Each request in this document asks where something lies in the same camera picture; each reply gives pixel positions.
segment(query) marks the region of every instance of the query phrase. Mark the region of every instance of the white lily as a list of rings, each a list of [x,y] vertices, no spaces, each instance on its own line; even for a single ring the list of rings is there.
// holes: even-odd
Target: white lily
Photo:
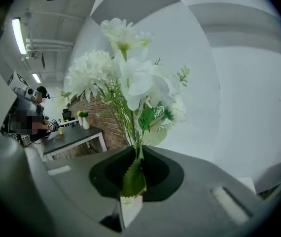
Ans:
[[[125,60],[127,50],[144,47],[151,39],[150,33],[141,33],[138,36],[132,25],[132,22],[126,25],[126,19],[118,18],[113,18],[111,21],[104,20],[100,25],[104,35],[110,40],[114,54],[116,48],[120,49]]]
[[[159,101],[169,93],[168,84],[161,77],[160,67],[146,61],[147,49],[144,49],[141,57],[130,58],[126,62],[119,61],[122,94],[127,100],[130,110],[138,108],[140,100],[147,95],[149,102],[156,107]]]
[[[71,92],[83,98],[85,96],[90,102],[90,94],[96,97],[99,88],[113,78],[112,60],[108,52],[103,50],[93,50],[91,53],[85,53],[75,60],[75,64],[69,69],[66,77],[69,81]]]

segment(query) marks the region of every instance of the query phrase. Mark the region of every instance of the white table leg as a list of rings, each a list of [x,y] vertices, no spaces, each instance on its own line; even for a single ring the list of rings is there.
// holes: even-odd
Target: white table leg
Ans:
[[[105,140],[103,139],[102,133],[99,133],[98,138],[99,138],[99,141],[100,141],[102,151],[106,152],[107,149],[106,149],[106,146],[105,146]]]
[[[51,154],[47,154],[46,157],[48,160],[54,160],[53,157],[51,156]]]

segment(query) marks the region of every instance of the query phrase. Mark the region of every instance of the brick wall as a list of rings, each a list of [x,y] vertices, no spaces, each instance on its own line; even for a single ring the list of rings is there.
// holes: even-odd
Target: brick wall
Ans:
[[[128,145],[118,124],[111,114],[105,115],[101,118],[97,117],[98,113],[106,110],[104,103],[99,97],[94,98],[91,95],[90,103],[86,99],[80,101],[75,98],[69,106],[72,117],[77,117],[77,111],[88,112],[89,124],[103,130],[103,137],[105,139],[106,148],[108,150],[117,149]]]

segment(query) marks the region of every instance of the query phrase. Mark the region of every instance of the black table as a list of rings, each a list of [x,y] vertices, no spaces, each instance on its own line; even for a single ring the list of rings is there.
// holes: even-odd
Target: black table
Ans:
[[[63,152],[65,150],[71,149],[82,143],[87,143],[96,137],[99,138],[99,142],[102,151],[106,151],[105,141],[102,136],[102,130],[91,126],[88,130],[85,130],[78,123],[72,126],[66,126],[60,128],[63,130],[63,134],[59,132],[51,133],[50,137],[45,142],[45,149],[43,152],[44,160],[53,160],[53,156]]]

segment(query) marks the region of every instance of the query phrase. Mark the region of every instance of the ceiling light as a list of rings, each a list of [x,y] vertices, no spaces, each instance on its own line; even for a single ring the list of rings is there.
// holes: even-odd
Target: ceiling light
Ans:
[[[33,73],[32,76],[36,80],[37,83],[41,83],[40,78],[38,78],[37,73]]]
[[[24,47],[24,43],[23,43],[23,39],[22,39],[20,19],[19,18],[12,19],[11,23],[12,23],[14,36],[16,38],[20,53],[27,54],[26,48]]]

